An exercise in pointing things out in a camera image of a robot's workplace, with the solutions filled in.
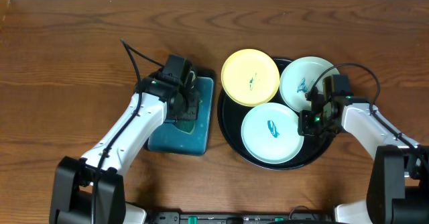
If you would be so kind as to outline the light blue plate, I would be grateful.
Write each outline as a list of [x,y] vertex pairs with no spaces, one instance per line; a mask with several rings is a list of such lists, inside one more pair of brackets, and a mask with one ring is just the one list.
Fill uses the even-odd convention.
[[302,149],[304,137],[298,134],[298,116],[280,103],[264,103],[252,108],[241,124],[245,149],[266,164],[282,164]]

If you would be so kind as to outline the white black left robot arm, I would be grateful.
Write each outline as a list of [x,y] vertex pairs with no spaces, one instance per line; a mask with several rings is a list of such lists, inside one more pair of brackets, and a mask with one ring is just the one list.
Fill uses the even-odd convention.
[[54,177],[50,223],[145,223],[147,212],[125,200],[124,178],[139,151],[203,155],[214,81],[198,77],[180,92],[147,78],[125,112],[81,158],[64,157]]

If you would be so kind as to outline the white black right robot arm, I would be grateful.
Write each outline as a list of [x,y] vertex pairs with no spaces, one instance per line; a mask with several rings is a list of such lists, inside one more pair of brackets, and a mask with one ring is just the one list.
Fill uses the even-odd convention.
[[305,137],[351,134],[373,158],[364,201],[334,210],[339,223],[427,223],[428,147],[399,132],[375,105],[356,97],[333,97],[300,112]]

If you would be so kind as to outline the yellow plate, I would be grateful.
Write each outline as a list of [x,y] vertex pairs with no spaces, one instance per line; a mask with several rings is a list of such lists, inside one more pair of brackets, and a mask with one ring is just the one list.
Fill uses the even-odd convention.
[[255,107],[270,101],[280,87],[280,72],[274,60],[256,49],[232,53],[223,64],[221,82],[234,102]]

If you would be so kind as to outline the green and yellow sponge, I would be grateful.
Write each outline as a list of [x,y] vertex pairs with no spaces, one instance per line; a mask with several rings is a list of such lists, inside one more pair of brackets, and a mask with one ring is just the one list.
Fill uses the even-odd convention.
[[173,125],[184,133],[191,134],[195,128],[195,120],[177,120]]

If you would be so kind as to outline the pale green plate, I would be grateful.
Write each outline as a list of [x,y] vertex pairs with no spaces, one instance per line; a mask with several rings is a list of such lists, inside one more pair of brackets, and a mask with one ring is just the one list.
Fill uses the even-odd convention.
[[333,64],[315,56],[299,58],[286,66],[280,76],[280,94],[285,103],[294,111],[311,110],[305,94],[316,79]]

